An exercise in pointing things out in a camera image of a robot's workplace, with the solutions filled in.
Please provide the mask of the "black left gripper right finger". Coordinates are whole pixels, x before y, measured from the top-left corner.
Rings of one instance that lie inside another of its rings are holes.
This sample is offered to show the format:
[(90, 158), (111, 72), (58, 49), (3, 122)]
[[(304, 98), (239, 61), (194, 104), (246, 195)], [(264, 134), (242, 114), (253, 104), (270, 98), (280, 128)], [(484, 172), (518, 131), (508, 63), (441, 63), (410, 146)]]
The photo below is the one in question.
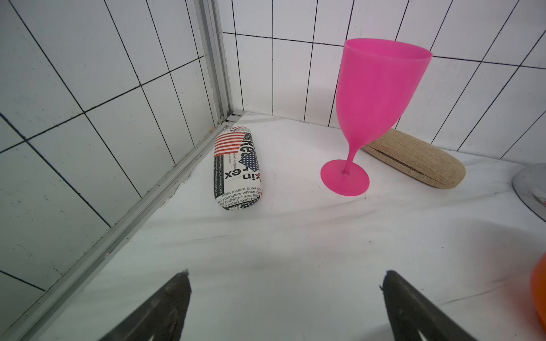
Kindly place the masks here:
[(395, 340), (474, 340), (396, 271), (383, 280), (388, 319)]

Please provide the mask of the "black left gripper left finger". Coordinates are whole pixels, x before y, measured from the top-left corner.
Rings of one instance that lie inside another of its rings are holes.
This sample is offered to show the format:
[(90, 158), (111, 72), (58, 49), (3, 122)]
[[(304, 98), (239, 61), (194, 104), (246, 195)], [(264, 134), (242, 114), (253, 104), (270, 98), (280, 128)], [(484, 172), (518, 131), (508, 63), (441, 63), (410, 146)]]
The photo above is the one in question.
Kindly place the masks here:
[(191, 299), (189, 272), (167, 281), (102, 340), (180, 340)]

